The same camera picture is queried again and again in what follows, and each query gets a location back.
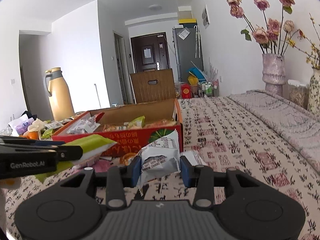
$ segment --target insulated kettle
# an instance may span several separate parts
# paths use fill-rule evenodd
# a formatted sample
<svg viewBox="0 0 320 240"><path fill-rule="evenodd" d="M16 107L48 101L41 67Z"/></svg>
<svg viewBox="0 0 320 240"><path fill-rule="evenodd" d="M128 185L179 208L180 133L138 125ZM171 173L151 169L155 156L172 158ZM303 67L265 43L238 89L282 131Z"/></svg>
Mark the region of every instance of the insulated kettle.
<svg viewBox="0 0 320 240"><path fill-rule="evenodd" d="M75 115L69 87L62 76L61 68L47 70L43 83L49 97L54 120L62 121Z"/></svg>

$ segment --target gray refrigerator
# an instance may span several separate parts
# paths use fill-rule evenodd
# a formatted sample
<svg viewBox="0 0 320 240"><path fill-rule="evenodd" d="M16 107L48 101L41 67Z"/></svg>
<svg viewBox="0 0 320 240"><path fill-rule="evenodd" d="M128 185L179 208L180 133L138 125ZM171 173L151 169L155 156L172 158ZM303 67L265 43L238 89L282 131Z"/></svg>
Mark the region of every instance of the gray refrigerator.
<svg viewBox="0 0 320 240"><path fill-rule="evenodd" d="M188 69L194 67L191 61L203 71L202 52L199 58L199 47L196 58L196 29L188 28L190 34L183 40L179 34L183 31L182 28L173 29L173 41L177 58L178 76L180 82L187 82L190 74Z"/></svg>

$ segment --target front door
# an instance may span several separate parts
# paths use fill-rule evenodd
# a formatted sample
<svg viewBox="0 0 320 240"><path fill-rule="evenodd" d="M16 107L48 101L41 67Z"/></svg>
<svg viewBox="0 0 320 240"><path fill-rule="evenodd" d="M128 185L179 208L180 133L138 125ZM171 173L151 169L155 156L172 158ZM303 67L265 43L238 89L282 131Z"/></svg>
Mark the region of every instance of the front door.
<svg viewBox="0 0 320 240"><path fill-rule="evenodd" d="M131 38L136 72L169 68L165 33Z"/></svg>

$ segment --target ceramic vase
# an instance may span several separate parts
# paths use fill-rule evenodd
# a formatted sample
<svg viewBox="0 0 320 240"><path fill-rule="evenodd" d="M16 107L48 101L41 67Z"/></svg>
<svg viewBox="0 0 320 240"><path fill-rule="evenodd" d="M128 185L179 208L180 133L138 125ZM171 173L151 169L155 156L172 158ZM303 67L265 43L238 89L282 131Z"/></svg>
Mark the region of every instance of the ceramic vase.
<svg viewBox="0 0 320 240"><path fill-rule="evenodd" d="M308 111L314 115L320 115L320 70L313 69L310 78Z"/></svg>
<svg viewBox="0 0 320 240"><path fill-rule="evenodd" d="M284 57L278 54L262 54L262 80L266 83L266 91L283 96L285 81Z"/></svg>

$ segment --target yellow flower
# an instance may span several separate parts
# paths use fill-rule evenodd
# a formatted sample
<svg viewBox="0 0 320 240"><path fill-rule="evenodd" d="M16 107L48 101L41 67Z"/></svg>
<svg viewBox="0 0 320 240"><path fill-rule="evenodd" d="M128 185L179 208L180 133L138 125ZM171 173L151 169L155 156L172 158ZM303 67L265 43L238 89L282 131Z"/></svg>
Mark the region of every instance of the yellow flower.
<svg viewBox="0 0 320 240"><path fill-rule="evenodd" d="M288 40L288 43L289 43L289 45L290 45L291 47L293 47L293 48L294 48L294 46L296 45L296 42L293 41L293 40L291 40L291 39Z"/></svg>

